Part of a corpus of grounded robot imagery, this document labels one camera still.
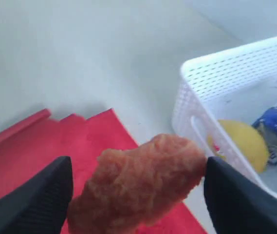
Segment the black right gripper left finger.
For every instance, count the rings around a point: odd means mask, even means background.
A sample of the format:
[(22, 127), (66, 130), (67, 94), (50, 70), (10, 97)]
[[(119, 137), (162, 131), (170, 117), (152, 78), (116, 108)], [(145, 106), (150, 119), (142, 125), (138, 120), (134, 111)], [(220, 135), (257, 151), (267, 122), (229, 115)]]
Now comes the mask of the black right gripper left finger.
[(0, 234), (59, 234), (73, 190), (71, 159), (60, 156), (0, 199)]

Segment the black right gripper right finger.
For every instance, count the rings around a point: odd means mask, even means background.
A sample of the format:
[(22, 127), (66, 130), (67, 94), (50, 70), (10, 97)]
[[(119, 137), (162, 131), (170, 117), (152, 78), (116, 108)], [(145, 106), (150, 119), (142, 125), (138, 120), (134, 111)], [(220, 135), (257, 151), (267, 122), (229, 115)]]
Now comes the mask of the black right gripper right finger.
[(277, 234), (277, 199), (219, 157), (207, 160), (204, 199), (218, 234)]

